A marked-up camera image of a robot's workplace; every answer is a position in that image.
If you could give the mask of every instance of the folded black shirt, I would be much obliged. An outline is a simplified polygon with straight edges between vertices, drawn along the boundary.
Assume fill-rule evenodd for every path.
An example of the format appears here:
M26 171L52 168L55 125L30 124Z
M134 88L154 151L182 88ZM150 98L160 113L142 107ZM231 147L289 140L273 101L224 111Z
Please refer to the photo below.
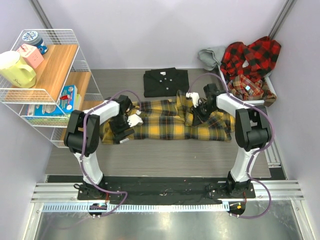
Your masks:
M144 96L172 97L177 91L189 90L187 70L177 70L175 67L145 71L143 75Z

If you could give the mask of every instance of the cup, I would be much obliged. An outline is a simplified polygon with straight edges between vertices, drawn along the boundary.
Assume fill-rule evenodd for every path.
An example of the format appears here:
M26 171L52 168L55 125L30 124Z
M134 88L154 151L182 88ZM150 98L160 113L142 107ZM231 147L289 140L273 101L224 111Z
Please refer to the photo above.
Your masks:
M0 54L0 75L13 85L28 89L36 84L36 72L17 51L6 51Z

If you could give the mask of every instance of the gray cloth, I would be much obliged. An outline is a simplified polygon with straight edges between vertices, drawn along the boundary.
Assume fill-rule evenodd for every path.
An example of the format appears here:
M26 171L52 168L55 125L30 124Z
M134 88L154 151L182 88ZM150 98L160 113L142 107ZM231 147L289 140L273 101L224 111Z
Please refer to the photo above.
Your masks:
M217 65L221 65L222 58L226 51L225 46L215 46L202 49L198 52L198 59L205 64L204 69L211 71Z

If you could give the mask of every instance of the pink carton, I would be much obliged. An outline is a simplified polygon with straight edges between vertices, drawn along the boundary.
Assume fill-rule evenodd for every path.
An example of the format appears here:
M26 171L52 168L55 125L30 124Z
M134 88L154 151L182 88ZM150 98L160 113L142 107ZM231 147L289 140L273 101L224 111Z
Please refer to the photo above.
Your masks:
M20 53L21 57L23 57L26 63L33 69L36 69L44 60L44 57L36 46L24 43L19 47L17 52Z

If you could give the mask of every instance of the blue jar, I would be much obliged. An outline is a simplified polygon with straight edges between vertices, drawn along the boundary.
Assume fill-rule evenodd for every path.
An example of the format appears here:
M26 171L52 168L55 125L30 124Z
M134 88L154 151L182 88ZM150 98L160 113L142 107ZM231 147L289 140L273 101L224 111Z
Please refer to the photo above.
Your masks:
M25 44L37 47L42 55L48 51L47 45L37 31L26 32L22 36L22 41Z

